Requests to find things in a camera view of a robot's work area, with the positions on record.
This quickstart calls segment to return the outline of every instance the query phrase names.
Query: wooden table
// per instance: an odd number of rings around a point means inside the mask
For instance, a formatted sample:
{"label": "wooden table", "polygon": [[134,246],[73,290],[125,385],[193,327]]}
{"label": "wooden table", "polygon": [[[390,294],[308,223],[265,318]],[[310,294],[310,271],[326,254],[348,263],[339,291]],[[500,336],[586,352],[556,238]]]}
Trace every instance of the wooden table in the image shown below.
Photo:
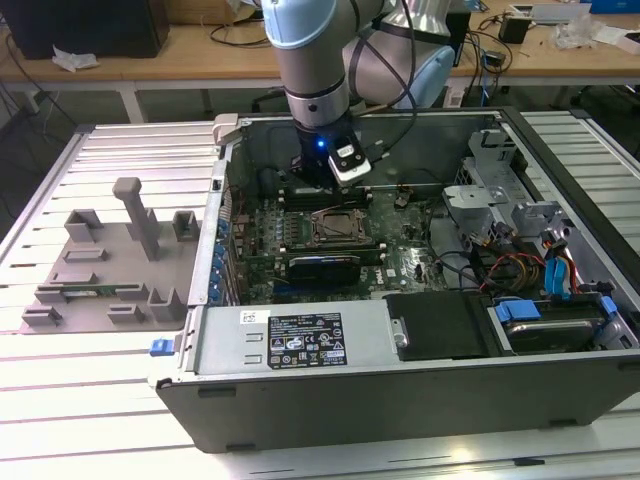
{"label": "wooden table", "polygon": [[[488,0],[491,10],[472,16],[472,27],[482,19],[501,13],[508,0]],[[611,26],[637,28],[640,15],[598,15]],[[487,33],[497,35],[497,26]],[[513,64],[500,79],[501,85],[623,85],[640,83],[640,56],[632,56],[610,45],[561,51],[549,40],[550,27],[536,27],[523,45],[514,45]],[[12,91],[33,91],[33,85],[8,57],[4,35],[0,38],[0,79]],[[234,27],[228,40],[246,42],[264,38],[259,24]],[[499,44],[484,38],[483,48],[501,50]],[[156,58],[100,58],[100,66],[77,73],[66,72],[48,60],[24,60],[21,64],[31,77],[49,91],[108,90],[120,93],[132,123],[146,120],[138,100],[142,90],[268,88],[281,85],[279,70],[271,48],[246,49],[212,42],[200,26],[173,26],[169,39]],[[448,81],[446,105],[460,106],[462,95],[475,70],[473,49],[467,45],[460,65]],[[203,95],[210,108],[208,95]]]}
{"label": "wooden table", "polygon": [[[476,29],[487,17],[502,13],[510,0],[488,0],[491,10],[471,17]],[[612,27],[640,29],[638,15],[594,15],[596,20]],[[498,36],[500,25],[489,27],[486,33]],[[522,45],[510,45],[513,63],[500,78],[501,85],[512,86],[570,86],[625,85],[640,83],[640,56],[631,55],[613,45],[596,43],[593,48],[560,50],[550,40],[554,27],[537,26],[527,33]],[[499,43],[481,37],[481,47],[506,52]],[[448,82],[448,106],[460,106],[465,89],[475,70],[473,47],[465,45],[460,65]]]}

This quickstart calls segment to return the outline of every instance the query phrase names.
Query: black plastic cover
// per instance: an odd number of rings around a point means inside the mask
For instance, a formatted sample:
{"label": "black plastic cover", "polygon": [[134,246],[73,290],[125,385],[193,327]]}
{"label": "black plastic cover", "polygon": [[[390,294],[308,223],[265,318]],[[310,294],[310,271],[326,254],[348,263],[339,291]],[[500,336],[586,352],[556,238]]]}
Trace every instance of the black plastic cover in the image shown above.
{"label": "black plastic cover", "polygon": [[385,297],[391,318],[399,319],[408,345],[403,361],[499,357],[495,329],[487,313],[491,299],[465,292],[421,292]]}

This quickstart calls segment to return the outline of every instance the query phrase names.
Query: metal table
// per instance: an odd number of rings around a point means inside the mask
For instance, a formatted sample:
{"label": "metal table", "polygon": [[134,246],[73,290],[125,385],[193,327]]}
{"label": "metal table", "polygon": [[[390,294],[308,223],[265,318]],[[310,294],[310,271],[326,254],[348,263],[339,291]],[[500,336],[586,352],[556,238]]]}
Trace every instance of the metal table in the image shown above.
{"label": "metal table", "polygon": [[[526,118],[636,250],[640,173],[594,122],[567,112]],[[125,221],[111,187],[143,181],[159,220],[189,208],[202,218],[212,123],[97,127],[77,134],[0,247],[0,478],[267,479],[640,477],[640,395],[589,427],[374,444],[205,455],[149,386],[172,357],[147,351],[158,333],[12,335],[67,240],[73,208]],[[529,172],[551,198],[540,175]]]}

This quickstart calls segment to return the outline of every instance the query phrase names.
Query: sticker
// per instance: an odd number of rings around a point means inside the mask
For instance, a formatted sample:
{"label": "sticker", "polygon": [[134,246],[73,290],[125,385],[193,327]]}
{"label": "sticker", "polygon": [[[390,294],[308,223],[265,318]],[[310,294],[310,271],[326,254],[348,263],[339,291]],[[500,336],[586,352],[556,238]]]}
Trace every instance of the sticker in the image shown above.
{"label": "sticker", "polygon": [[342,317],[339,313],[268,317],[268,322],[267,363],[273,370],[347,364]]}
{"label": "sticker", "polygon": [[240,323],[244,325],[254,323],[267,323],[271,310],[242,310],[240,312]]}

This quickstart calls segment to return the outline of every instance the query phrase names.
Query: green circuit board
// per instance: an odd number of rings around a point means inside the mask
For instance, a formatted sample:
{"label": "green circuit board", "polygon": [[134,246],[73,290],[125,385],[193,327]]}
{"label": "green circuit board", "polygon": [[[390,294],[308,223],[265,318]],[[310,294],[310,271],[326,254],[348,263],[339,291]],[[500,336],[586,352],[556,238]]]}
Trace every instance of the green circuit board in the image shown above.
{"label": "green circuit board", "polygon": [[[317,224],[322,215],[318,212],[287,212],[275,201],[265,201],[257,206],[244,231],[244,237],[252,240],[249,244],[243,243],[243,253],[239,256],[247,276],[243,303],[365,300],[380,298],[390,292],[446,290],[444,276],[437,271],[435,259],[423,239],[425,219],[433,202],[416,201],[397,209],[395,200],[395,192],[376,192],[366,209],[328,210],[322,220],[326,222],[328,213],[331,214],[330,229],[326,225],[314,226],[314,218]],[[359,238],[354,240],[356,233],[346,230],[356,224],[361,230]],[[342,238],[345,243],[335,249],[321,245],[314,232],[322,226],[326,227],[325,236],[334,236],[334,243]],[[289,284],[288,261],[296,256],[316,254],[359,256],[363,265],[360,281],[340,288],[332,285],[303,288]],[[416,274],[418,265],[421,275]]]}

